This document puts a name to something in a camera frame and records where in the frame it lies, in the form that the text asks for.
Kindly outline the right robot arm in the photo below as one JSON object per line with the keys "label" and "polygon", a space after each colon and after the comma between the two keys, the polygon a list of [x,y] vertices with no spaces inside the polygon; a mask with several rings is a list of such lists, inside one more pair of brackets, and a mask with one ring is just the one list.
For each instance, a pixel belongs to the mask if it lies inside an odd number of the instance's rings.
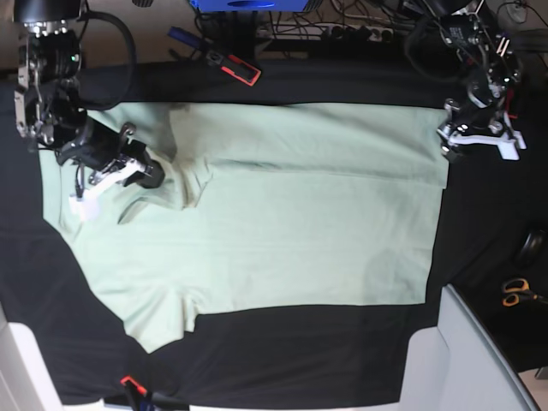
{"label": "right robot arm", "polygon": [[30,150],[53,152],[59,165],[75,164],[74,192],[68,203],[82,221],[98,214],[98,197],[116,184],[152,189],[159,188],[165,177],[145,144],[134,140],[133,123],[126,122],[114,132],[88,115],[121,102],[120,98],[93,102],[80,96],[82,37],[69,23],[91,20],[110,23],[124,39],[128,70],[122,92],[127,93],[137,63],[136,46],[119,18],[91,10],[85,1],[16,1],[13,6],[13,21],[23,29],[14,96],[16,129]]}

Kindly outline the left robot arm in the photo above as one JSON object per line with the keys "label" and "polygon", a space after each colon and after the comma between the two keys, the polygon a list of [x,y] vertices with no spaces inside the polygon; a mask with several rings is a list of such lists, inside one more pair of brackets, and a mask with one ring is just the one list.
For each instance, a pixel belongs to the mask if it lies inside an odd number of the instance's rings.
{"label": "left robot arm", "polygon": [[[412,66],[433,80],[461,81],[466,99],[444,102],[446,117],[437,128],[442,154],[449,161],[471,145],[494,146],[504,160],[516,161],[527,148],[521,132],[512,125],[509,113],[516,88],[521,83],[521,62],[510,49],[484,1],[418,1],[422,11],[404,43]],[[432,74],[415,60],[412,49],[426,29],[437,27],[443,43],[456,52],[458,72],[451,76]]]}

